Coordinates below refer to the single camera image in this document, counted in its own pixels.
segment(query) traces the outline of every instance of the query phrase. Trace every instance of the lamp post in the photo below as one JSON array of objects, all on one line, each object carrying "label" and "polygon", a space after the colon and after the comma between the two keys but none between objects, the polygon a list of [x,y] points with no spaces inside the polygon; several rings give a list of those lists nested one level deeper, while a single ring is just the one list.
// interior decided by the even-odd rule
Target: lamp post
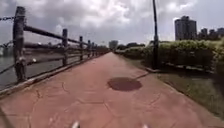
[{"label": "lamp post", "polygon": [[152,68],[158,69],[158,48],[159,48],[159,36],[158,36],[158,25],[157,25],[157,12],[156,12],[156,2],[153,2],[153,14],[154,14],[154,26],[155,26],[155,35],[154,35],[154,42],[153,42],[153,61],[152,61]]}]

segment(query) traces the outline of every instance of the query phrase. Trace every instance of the railing post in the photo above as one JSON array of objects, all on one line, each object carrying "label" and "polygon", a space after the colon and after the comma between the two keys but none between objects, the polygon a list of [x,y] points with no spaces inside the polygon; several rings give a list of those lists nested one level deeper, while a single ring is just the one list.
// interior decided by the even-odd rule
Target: railing post
[{"label": "railing post", "polygon": [[68,56],[67,56],[68,30],[67,29],[63,29],[62,36],[63,36],[62,45],[63,45],[63,56],[64,56],[64,59],[62,60],[62,64],[63,66],[66,66],[68,64]]},{"label": "railing post", "polygon": [[90,40],[88,40],[88,58],[90,57],[90,55],[91,55],[91,41]]},{"label": "railing post", "polygon": [[83,37],[82,36],[80,36],[79,37],[79,47],[80,47],[80,61],[82,61],[83,60]]},{"label": "railing post", "polygon": [[17,7],[13,24],[13,56],[18,82],[26,80],[26,60],[23,56],[25,14],[24,7]]},{"label": "railing post", "polygon": [[95,50],[96,50],[96,56],[98,56],[98,48],[97,48],[97,44],[96,44]]},{"label": "railing post", "polygon": [[94,51],[94,42],[92,43],[92,56],[94,56],[95,55],[95,51]]}]

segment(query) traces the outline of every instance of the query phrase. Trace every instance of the water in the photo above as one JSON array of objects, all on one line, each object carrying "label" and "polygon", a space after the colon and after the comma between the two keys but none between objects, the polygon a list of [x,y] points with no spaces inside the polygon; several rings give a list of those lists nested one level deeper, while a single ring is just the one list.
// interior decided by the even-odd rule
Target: water
[{"label": "water", "polygon": [[[38,60],[41,58],[54,58],[54,57],[60,57],[60,55],[51,55],[47,57],[46,55],[38,55],[38,56],[32,56],[32,57],[27,56],[26,58],[35,58]],[[68,63],[72,63],[73,61],[77,61],[78,59],[79,57],[68,59]],[[0,57],[0,71],[11,66],[12,64],[13,64],[12,57]],[[27,77],[36,76],[40,73],[51,71],[61,66],[62,66],[62,60],[46,62],[41,64],[34,64],[27,67]],[[5,88],[12,86],[12,84],[15,83],[16,81],[17,80],[16,80],[15,71],[14,71],[14,68],[12,68],[11,70],[0,75],[0,90],[3,90]]]}]

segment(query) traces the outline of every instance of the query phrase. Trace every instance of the wooden railing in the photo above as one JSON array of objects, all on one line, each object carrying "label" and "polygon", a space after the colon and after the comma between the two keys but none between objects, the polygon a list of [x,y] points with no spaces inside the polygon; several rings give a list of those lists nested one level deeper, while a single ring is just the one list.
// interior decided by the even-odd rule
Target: wooden railing
[{"label": "wooden railing", "polygon": [[[62,41],[61,45],[49,45],[49,44],[34,44],[34,43],[25,43],[24,42],[24,31],[32,32],[35,34],[39,34],[46,37],[51,37],[55,39],[59,39]],[[76,44],[76,47],[71,46],[68,44],[71,42]],[[40,59],[40,60],[28,60],[25,57],[24,49],[45,49],[50,50],[55,53],[59,53],[62,57],[57,58],[47,58],[47,59]],[[15,13],[15,19],[13,24],[13,57],[14,57],[14,65],[9,66],[7,69],[1,71],[4,73],[5,71],[9,70],[10,68],[15,68],[17,81],[23,82],[27,80],[26,76],[26,68],[27,66],[33,64],[40,64],[44,62],[51,62],[51,61],[58,61],[62,60],[62,67],[66,67],[68,65],[68,59],[73,57],[79,57],[79,62],[88,60],[90,58],[103,55],[107,53],[107,48],[98,47],[96,44],[91,43],[88,40],[88,43],[83,41],[83,37],[79,37],[79,41],[70,39],[68,37],[68,30],[63,29],[62,35],[57,35],[51,32],[47,32],[32,26],[28,26],[26,24],[26,10],[24,7],[17,7]]]}]

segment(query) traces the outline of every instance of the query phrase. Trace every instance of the walkway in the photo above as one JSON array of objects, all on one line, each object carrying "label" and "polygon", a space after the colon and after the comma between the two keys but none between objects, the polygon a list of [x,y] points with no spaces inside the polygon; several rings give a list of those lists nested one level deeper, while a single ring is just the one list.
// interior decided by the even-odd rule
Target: walkway
[{"label": "walkway", "polygon": [[112,53],[8,96],[0,104],[0,128],[71,128],[74,121],[81,128],[224,126],[186,96]]}]

